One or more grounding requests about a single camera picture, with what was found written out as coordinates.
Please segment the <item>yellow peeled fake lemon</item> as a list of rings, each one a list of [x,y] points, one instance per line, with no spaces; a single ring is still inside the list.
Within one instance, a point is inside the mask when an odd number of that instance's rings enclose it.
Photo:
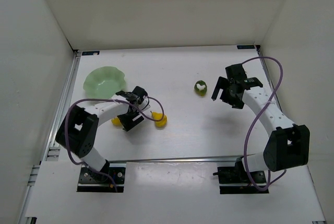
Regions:
[[[122,123],[120,121],[120,119],[118,117],[112,118],[111,119],[111,123],[113,124],[113,126],[115,127],[122,127]]]

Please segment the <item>green peeled fake lime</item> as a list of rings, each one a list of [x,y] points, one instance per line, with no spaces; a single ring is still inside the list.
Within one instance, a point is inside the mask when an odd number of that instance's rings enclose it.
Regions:
[[[207,89],[208,89],[207,84],[203,80],[197,81],[194,85],[195,93],[201,97],[206,95]]]

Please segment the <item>yellow fake pear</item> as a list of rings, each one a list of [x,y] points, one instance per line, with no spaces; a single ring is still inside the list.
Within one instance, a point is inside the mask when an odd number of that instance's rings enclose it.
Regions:
[[[158,113],[151,111],[151,117],[154,121],[156,128],[164,128],[167,125],[168,118],[164,113]]]

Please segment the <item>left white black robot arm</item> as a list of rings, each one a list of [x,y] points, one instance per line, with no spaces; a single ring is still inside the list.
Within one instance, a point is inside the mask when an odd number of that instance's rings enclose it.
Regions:
[[[139,86],[132,92],[119,91],[112,99],[125,100],[128,103],[104,102],[87,108],[76,105],[71,109],[68,119],[63,120],[55,137],[55,141],[66,148],[67,129],[70,152],[91,167],[90,176],[101,183],[110,182],[106,176],[110,163],[93,147],[98,127],[112,118],[117,118],[123,130],[128,132],[144,120],[139,111],[147,109],[149,103],[147,92]]]

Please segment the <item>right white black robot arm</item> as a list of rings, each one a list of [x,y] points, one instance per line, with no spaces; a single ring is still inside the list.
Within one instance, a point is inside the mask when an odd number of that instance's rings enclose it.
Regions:
[[[239,176],[248,172],[272,171],[304,166],[308,163],[310,131],[306,125],[297,125],[285,116],[257,78],[228,80],[219,77],[212,100],[221,99],[233,108],[248,106],[268,134],[262,152],[244,154],[237,159],[235,170]]]

